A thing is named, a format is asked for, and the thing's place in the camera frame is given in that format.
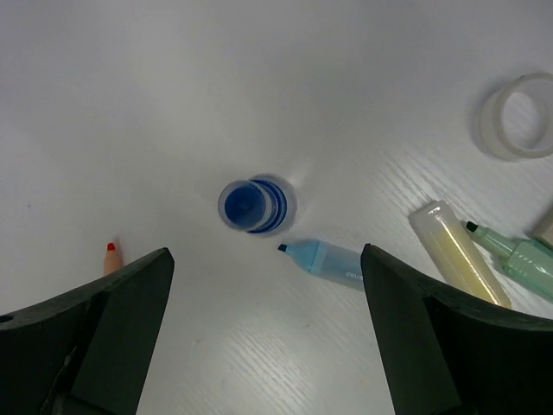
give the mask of marker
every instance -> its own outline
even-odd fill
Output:
[[[498,279],[445,201],[433,201],[417,210],[409,222],[449,285],[489,303],[512,307]]]
[[[510,240],[473,222],[467,223],[467,230],[477,244],[499,256],[507,277],[553,303],[553,252],[538,242]]]
[[[120,268],[123,268],[123,259],[116,249],[115,244],[110,242],[107,244],[107,251],[105,252],[104,275],[109,275]]]
[[[365,290],[361,271],[361,254],[322,240],[307,239],[278,247],[303,270],[319,278]]]

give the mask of blue cap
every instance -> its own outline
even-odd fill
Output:
[[[219,215],[234,229],[252,229],[264,219],[266,208],[264,192],[246,180],[232,182],[219,197]]]

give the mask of plastic cap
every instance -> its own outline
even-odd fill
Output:
[[[482,300],[511,308],[511,300],[445,201],[434,201],[409,219],[448,284]]]
[[[219,215],[235,229],[250,229],[259,223],[267,205],[263,192],[248,181],[232,182],[219,197]]]

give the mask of wood grain surface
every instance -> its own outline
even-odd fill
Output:
[[[494,159],[475,119],[553,71],[551,22],[547,0],[1,2],[0,313],[97,278],[114,237],[127,260],[168,246],[140,415],[392,414],[363,293],[277,246],[373,243],[441,278],[406,219],[428,201],[528,233],[552,159]],[[263,172],[301,198],[284,237],[217,215],[230,180]]]

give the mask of green highlighter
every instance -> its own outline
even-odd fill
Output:
[[[473,222],[467,230],[474,242],[499,256],[507,277],[553,303],[553,252],[536,241],[510,240]]]

